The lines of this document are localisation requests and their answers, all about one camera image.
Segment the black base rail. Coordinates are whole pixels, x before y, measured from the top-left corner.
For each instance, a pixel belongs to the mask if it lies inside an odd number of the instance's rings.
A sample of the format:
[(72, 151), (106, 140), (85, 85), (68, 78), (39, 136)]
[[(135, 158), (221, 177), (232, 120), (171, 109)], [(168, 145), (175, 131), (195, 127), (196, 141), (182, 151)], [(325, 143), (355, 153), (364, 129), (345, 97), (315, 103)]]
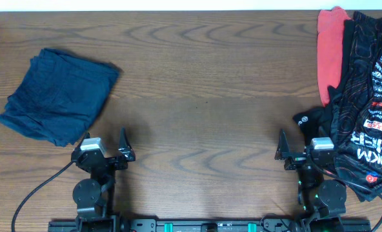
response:
[(48, 232), (69, 231), (126, 231), (126, 232), (368, 232), (371, 230), (367, 220), (342, 220), (332, 218), (315, 220), (309, 227), (295, 224), (288, 219), (263, 218), (260, 220), (155, 220), (135, 219), (120, 222), (81, 222), (53, 221), (48, 223)]

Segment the red orange garment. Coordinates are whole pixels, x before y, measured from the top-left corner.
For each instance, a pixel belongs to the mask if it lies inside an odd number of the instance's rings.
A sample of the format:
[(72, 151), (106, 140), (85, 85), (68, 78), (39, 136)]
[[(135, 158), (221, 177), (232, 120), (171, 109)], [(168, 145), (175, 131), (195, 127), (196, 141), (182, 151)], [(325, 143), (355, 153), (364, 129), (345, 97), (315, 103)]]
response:
[(350, 17), (340, 6), (320, 11), (317, 18), (317, 83), (323, 106), (330, 102), (328, 87), (341, 80), (344, 22)]

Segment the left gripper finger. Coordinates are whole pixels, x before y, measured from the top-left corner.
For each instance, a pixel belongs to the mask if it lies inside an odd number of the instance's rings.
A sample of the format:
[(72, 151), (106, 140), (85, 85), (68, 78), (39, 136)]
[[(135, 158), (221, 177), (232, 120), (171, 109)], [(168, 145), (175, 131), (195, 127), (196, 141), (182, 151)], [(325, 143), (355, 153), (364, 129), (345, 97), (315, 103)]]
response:
[(79, 145), (81, 146), (83, 141), (85, 139), (89, 139), (90, 138), (90, 133), (89, 132), (86, 132), (84, 135), (83, 135), (83, 138), (81, 139), (81, 142), (79, 143)]
[(136, 160), (136, 154), (128, 141), (125, 128), (121, 128), (120, 131), (118, 151), (127, 162), (134, 162)]

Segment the plain black t-shirt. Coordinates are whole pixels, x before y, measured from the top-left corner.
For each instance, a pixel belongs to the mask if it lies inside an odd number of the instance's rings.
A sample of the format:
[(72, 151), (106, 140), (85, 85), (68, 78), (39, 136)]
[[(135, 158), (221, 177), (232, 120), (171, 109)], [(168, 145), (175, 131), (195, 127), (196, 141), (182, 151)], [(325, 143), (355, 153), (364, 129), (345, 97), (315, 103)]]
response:
[(341, 80), (337, 88), (332, 86), (328, 87), (330, 102), (325, 107), (315, 107), (306, 112), (298, 113), (293, 116), (293, 120), (298, 123), (305, 137), (306, 145), (309, 145), (312, 139), (319, 137), (318, 128), (320, 126), (324, 127), (328, 133), (328, 137), (332, 137), (337, 128), (340, 101), (345, 85), (350, 77), (348, 71), (355, 22), (353, 20), (346, 20), (344, 22), (344, 26)]

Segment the folded navy blue garment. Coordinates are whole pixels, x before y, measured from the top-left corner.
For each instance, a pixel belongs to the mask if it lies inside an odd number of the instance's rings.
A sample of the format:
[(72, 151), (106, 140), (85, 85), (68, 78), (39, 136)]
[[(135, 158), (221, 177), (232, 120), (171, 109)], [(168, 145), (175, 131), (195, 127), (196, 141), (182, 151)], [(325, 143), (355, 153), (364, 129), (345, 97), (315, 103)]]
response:
[(119, 75), (107, 63), (43, 48), (7, 98), (0, 123), (55, 146), (74, 144), (101, 113)]

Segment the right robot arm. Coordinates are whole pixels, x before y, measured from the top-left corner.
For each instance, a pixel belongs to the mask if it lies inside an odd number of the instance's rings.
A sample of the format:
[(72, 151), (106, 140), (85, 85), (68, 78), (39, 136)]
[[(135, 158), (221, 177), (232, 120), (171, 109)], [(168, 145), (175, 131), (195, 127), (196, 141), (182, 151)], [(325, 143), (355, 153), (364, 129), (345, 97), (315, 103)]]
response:
[(328, 137), (311, 140), (302, 152), (290, 150), (287, 136), (279, 132), (276, 160), (283, 160), (286, 171), (298, 175), (297, 199), (305, 214), (289, 223), (289, 231), (342, 230), (339, 216), (346, 211), (347, 188), (338, 180), (324, 178), (324, 168), (333, 164), (334, 144)]

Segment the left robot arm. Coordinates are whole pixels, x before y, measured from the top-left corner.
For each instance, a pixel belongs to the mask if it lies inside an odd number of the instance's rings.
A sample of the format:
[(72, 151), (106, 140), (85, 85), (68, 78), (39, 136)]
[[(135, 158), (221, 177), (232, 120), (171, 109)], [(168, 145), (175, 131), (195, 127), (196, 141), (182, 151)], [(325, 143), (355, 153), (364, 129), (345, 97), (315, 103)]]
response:
[(127, 137), (121, 128), (118, 151), (120, 155), (106, 157), (101, 138), (86, 133), (71, 154), (71, 161), (90, 174), (78, 182), (72, 192), (77, 205), (77, 231), (130, 231), (130, 223), (113, 210), (116, 171), (128, 168), (136, 160)]

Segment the black patterned cycling jersey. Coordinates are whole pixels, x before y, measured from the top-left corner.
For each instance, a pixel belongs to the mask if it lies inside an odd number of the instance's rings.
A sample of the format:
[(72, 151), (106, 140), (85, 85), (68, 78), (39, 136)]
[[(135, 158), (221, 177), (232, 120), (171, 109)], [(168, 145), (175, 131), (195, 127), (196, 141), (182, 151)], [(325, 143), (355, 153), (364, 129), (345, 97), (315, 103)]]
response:
[(360, 201), (382, 193), (382, 18), (354, 12), (350, 77), (340, 101), (335, 170)]

